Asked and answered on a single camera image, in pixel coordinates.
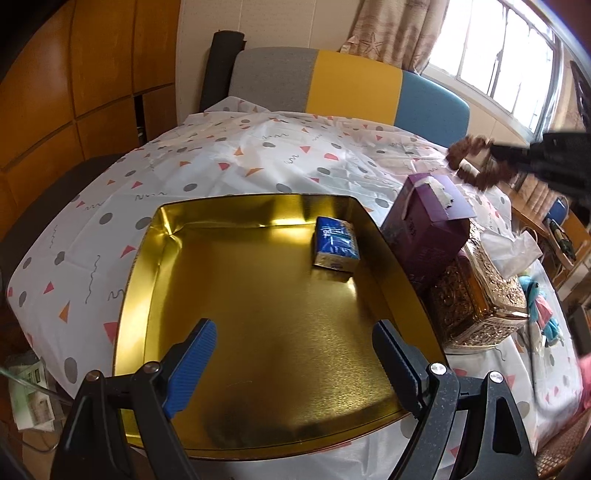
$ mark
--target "chair backrest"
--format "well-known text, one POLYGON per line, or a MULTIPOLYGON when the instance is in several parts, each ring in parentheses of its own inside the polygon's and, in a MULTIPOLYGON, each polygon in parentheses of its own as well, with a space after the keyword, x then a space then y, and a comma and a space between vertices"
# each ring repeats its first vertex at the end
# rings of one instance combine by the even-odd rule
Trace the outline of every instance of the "chair backrest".
POLYGON ((272 111, 362 118, 448 147, 466 135, 470 109, 449 90, 363 57, 297 47, 240 52, 229 95, 272 111))

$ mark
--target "dark cushion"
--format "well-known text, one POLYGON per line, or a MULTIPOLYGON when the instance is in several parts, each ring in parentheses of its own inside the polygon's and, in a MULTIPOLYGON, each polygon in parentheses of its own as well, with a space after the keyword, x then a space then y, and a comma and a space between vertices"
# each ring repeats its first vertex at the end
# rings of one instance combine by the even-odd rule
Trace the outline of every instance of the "dark cushion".
POLYGON ((0 287, 3 293, 17 266, 45 227, 72 198, 121 156, 120 154, 106 155, 78 164, 29 205, 0 242, 0 287))

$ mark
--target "gray fabric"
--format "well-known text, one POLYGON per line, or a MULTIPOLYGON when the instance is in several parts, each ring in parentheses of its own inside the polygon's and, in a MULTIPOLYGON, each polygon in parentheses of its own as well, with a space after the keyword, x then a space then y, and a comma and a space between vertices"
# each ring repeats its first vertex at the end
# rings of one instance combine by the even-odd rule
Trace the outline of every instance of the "gray fabric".
POLYGON ((238 54, 229 96, 271 111, 305 112, 318 50, 262 47, 238 54))

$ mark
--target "cable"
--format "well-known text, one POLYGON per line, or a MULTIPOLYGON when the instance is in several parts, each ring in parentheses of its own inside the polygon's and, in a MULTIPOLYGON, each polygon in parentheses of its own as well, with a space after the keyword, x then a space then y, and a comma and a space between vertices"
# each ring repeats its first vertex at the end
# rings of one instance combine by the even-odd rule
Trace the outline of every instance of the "cable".
POLYGON ((39 392, 44 393, 45 395, 49 395, 50 397, 56 398, 57 400, 62 402, 64 405, 72 406, 72 400, 70 400, 69 398, 66 398, 63 395, 60 395, 58 392, 54 392, 53 390, 49 390, 48 388, 42 387, 40 385, 36 385, 34 383, 31 383, 31 382, 25 380, 24 378, 18 377, 16 375, 14 375, 13 373, 9 372, 8 370, 6 370, 4 367, 0 367, 0 374, 4 375, 5 377, 8 377, 10 380, 15 381, 16 383, 20 383, 21 385, 23 385, 25 387, 32 388, 33 390, 37 390, 39 392))
MULTIPOLYGON (((23 439, 21 439, 21 438, 17 437, 16 435, 14 435, 10 431, 10 429, 8 428, 8 426, 6 425, 6 423, 3 420, 0 420, 0 424, 2 425, 2 428, 5 430, 7 436, 9 436, 10 438, 12 438, 13 440, 16 440, 21 445, 23 445, 23 446, 25 446, 27 448, 30 448, 31 450, 33 450, 33 451, 35 451, 37 453, 41 453, 43 455, 47 455, 48 453, 53 452, 57 448, 57 446, 59 445, 59 443, 60 443, 60 441, 58 440, 56 442, 56 444, 53 445, 52 447, 49 447, 46 450, 42 450, 40 448, 37 448, 37 447, 31 445, 30 443, 25 442, 23 439)), ((41 432, 41 430, 38 430, 38 431, 39 431, 39 434, 41 435, 41 438, 43 439, 43 442, 47 444, 47 442, 45 441, 45 438, 43 438, 43 433, 41 432)))

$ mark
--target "patterned tablecloth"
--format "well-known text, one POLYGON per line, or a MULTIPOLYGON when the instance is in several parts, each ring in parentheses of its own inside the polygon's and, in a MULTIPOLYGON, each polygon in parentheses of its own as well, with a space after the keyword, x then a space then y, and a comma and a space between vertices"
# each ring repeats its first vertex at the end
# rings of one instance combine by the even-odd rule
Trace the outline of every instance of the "patterned tablecloth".
MULTIPOLYGON (((396 127, 306 113, 268 112, 228 98, 209 112, 120 158, 49 224, 9 282, 8 300, 29 343, 58 382, 75 395, 84 374, 112 372, 113 342, 125 286, 157 207, 178 200, 244 193, 329 193, 356 197, 380 225, 407 175, 448 174, 445 149, 396 127)), ((459 188, 476 220, 511 236, 511 206, 459 188)), ((534 449, 572 416, 582 390, 573 345, 539 262, 530 272, 548 294, 564 342, 530 362, 516 335, 477 355, 449 356, 459 375, 505 375, 534 449)), ((441 462, 449 474, 461 438, 457 416, 441 462)), ((408 416, 328 452, 266 462, 196 462, 204 478, 235 480, 387 478, 411 436, 408 416)))

